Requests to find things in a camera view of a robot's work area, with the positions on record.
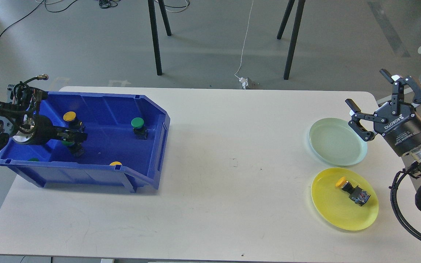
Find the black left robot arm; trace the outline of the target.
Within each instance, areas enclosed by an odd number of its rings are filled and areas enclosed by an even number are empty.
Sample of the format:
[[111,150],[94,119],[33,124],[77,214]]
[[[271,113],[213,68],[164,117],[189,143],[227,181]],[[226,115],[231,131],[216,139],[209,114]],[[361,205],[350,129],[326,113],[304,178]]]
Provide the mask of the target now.
[[21,145],[42,145],[50,140],[61,141],[75,157],[84,154],[82,143],[87,139],[83,122],[73,111],[63,115],[67,127],[55,126],[50,118],[40,113],[41,103],[48,93],[29,85],[34,80],[47,80],[46,74],[37,75],[8,87],[9,100],[0,102],[0,150],[13,138]]

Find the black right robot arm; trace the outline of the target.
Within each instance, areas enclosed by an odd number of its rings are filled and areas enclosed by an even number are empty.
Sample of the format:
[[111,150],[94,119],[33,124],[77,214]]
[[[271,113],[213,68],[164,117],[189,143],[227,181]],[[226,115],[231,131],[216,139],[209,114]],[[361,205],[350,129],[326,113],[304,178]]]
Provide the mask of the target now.
[[[421,171],[421,117],[416,106],[421,104],[421,84],[411,76],[380,73],[393,85],[391,99],[373,114],[361,112],[352,99],[346,99],[351,109],[349,126],[365,142],[381,135],[399,157],[410,155]],[[421,187],[415,196],[416,207],[421,211]]]

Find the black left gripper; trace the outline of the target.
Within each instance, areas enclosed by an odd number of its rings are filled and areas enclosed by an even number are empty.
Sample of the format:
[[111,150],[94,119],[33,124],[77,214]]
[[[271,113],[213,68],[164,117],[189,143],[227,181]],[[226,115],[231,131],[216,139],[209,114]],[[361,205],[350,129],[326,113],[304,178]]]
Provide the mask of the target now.
[[68,128],[53,125],[47,116],[33,116],[24,120],[13,141],[21,145],[43,145],[51,139],[83,143],[87,137],[87,133],[72,133]]

